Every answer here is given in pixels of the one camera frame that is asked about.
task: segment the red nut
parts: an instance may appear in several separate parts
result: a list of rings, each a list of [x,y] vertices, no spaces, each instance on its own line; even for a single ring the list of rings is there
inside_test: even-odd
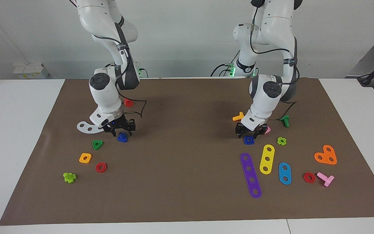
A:
[[[123,101],[123,104],[126,107],[130,108],[130,107],[132,107],[134,105],[134,101],[125,98],[124,101]]]
[[[106,163],[100,162],[95,166],[95,169],[99,173],[104,173],[108,167],[106,166]]]
[[[304,180],[305,180],[305,182],[312,184],[316,181],[316,177],[314,176],[313,173],[307,172],[307,173],[304,174]]]

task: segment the orange heart piece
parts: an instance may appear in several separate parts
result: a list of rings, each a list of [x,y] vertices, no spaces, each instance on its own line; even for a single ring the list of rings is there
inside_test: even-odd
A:
[[[330,165],[337,164],[337,157],[333,147],[331,147],[330,145],[324,145],[322,147],[322,150],[324,150],[324,153],[316,153],[314,155],[314,158],[317,162]]]

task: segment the white table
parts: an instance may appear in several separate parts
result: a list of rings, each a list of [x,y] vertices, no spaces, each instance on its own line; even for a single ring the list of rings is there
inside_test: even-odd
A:
[[[374,173],[374,90],[356,80],[320,80]],[[0,80],[0,218],[64,80]],[[374,218],[69,224],[0,227],[0,233],[374,233]]]

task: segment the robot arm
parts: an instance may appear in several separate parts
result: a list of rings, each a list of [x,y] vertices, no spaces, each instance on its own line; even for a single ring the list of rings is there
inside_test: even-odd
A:
[[[132,135],[135,120],[126,120],[118,88],[134,89],[139,84],[138,71],[128,46],[128,42],[138,38],[138,31],[125,21],[115,0],[77,0],[77,8],[83,28],[111,53],[114,60],[113,67],[96,69],[89,80],[89,89],[98,104],[90,116],[94,125],[80,122],[77,128],[90,134],[103,130],[113,136],[116,136],[115,129],[121,128]]]
[[[291,30],[294,2],[252,1],[252,4],[254,2],[259,3],[254,12],[255,21],[252,24],[239,24],[233,32],[241,46],[240,55],[235,61],[236,74],[251,76],[259,53],[254,44],[269,44],[282,52],[283,75],[259,74],[252,77],[249,94],[253,103],[236,126],[239,137],[245,132],[255,132],[254,137],[264,134],[260,130],[266,127],[264,124],[278,102],[291,99],[296,92],[297,40]]]

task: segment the purple bar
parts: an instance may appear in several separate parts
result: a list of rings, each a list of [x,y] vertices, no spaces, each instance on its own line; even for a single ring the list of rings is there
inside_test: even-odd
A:
[[[240,155],[240,161],[242,162],[243,172],[245,173],[246,183],[249,188],[249,194],[251,194],[253,198],[260,198],[262,191],[259,186],[251,156],[247,153],[243,153]]]

